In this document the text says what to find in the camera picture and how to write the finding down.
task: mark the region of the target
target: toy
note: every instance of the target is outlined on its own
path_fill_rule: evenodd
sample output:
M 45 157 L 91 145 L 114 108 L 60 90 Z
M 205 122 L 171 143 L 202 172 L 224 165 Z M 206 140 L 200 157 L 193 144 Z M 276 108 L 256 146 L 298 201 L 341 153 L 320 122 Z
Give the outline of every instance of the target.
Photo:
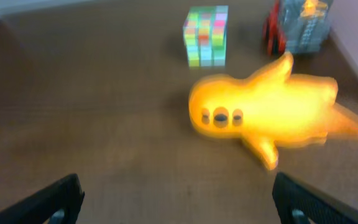
M 326 20 L 332 0 L 277 0 L 264 22 L 267 53 L 317 52 L 329 33 Z
M 227 6 L 192 7 L 183 26 L 190 67 L 224 66 Z
M 194 128 L 213 138 L 241 138 L 269 170 L 277 166 L 276 145 L 358 139 L 358 115 L 335 103 L 335 79 L 291 75 L 292 65 L 285 53 L 245 80 L 215 75 L 199 81 L 189 97 Z

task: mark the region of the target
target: brown table surface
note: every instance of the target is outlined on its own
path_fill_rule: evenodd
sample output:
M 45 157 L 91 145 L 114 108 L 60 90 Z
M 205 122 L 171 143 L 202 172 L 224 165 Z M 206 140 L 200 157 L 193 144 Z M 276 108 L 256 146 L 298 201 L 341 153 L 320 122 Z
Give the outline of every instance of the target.
M 89 2 L 7 16 L 0 26 L 0 210 L 76 172 L 78 223 L 279 223 L 278 170 L 358 208 L 358 142 L 279 149 L 267 172 L 239 141 L 196 134 L 188 92 L 205 75 L 248 77 L 272 1 L 227 0 L 225 68 L 189 70 L 190 6 L 219 1 Z M 293 71 L 337 79 L 358 114 L 358 81 L 331 41 Z

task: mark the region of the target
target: yellow plastic toy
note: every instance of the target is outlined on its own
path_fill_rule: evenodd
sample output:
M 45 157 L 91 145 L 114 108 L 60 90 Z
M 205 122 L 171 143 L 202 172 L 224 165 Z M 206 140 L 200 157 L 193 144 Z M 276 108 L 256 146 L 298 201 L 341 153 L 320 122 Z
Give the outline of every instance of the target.
M 189 97 L 193 126 L 214 138 L 241 138 L 268 170 L 277 166 L 276 145 L 358 139 L 358 115 L 335 103 L 335 79 L 291 75 L 292 65 L 285 53 L 245 80 L 215 75 L 199 81 Z
M 319 0 L 306 0 L 303 5 L 303 12 L 301 12 L 301 17 L 323 17 L 325 13 L 320 9 L 326 10 L 328 5 L 325 2 Z

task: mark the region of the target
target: colorful cube toy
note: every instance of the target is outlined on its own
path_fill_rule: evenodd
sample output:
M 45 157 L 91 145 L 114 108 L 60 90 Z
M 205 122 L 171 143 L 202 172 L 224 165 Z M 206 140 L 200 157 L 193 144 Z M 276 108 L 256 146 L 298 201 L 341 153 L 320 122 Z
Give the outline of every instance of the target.
M 224 66 L 228 6 L 192 7 L 183 38 L 190 67 Z

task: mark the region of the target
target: red object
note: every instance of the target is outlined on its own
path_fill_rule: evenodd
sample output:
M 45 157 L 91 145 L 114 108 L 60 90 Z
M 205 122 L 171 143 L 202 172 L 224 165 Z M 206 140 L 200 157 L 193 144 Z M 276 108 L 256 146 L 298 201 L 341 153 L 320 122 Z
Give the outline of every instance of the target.
M 279 10 L 280 0 L 277 0 L 263 26 L 262 38 L 267 42 L 267 54 L 269 55 L 283 54 L 285 51 L 285 34 L 277 22 Z

